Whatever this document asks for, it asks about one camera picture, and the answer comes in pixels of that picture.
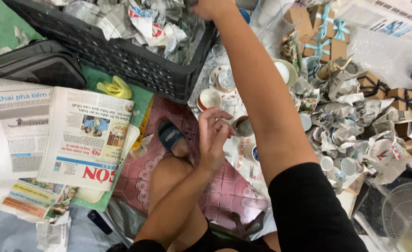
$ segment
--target hand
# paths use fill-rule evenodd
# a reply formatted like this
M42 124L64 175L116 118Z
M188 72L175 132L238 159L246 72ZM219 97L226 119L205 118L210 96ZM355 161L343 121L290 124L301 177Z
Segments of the hand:
M193 14L209 21L220 15L225 15L230 8L237 8L234 0L198 0L190 10Z
M231 120L232 116L219 107L205 110L198 118L200 128L200 167L209 169L213 173L221 168L225 161L223 145L226 139L236 132L229 123L217 118Z

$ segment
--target black plastic crate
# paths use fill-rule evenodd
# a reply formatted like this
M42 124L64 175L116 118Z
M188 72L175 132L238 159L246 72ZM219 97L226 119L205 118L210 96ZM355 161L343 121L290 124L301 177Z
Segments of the black plastic crate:
M57 40L77 55L80 63L183 104L192 94L218 33L214 23L207 22L190 64L181 66L130 41L107 41L100 28L66 15L55 6L33 0L3 1L43 37Z

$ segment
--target bubble wrap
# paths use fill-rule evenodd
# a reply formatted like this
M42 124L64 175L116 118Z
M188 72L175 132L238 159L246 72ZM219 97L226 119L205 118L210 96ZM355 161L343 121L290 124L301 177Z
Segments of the bubble wrap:
M391 89L412 88L412 41L357 28L348 44L351 54L360 72L372 72Z

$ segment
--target light blue ribbon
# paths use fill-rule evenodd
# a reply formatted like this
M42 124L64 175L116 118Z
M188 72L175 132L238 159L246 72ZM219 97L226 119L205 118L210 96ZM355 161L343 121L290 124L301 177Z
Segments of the light blue ribbon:
M349 30L347 28L344 28L344 26L346 25L345 21L341 21L339 19L335 20L335 24L334 24L334 30L337 30L337 33L335 34L335 38L344 41L344 33L349 34Z
M330 45L330 44L331 44L331 39L328 39L328 40L324 41L324 43L316 42L316 45L311 45L311 44L306 43L306 44L304 44L304 47L315 49L315 53L313 55L318 56L321 59L323 53L325 53L327 55L331 54L331 52L329 50L323 50L322 49L326 45Z
M318 38L320 39L324 39L326 37L326 33L327 33L327 22L330 22L331 24L334 23L334 20L332 18L329 17L329 12L331 11L331 5L330 4L326 4L324 6L324 10L322 12L322 14L317 13L316 14L316 18L322 18L322 25L319 26L319 32L313 36L313 39L317 40Z

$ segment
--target navy blue sandal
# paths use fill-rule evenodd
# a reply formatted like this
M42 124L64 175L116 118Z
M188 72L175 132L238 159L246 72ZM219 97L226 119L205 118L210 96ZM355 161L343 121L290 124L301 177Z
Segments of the navy blue sandal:
M182 132L170 120L162 122L158 127L158 137L162 145L170 152L172 146L184 137Z

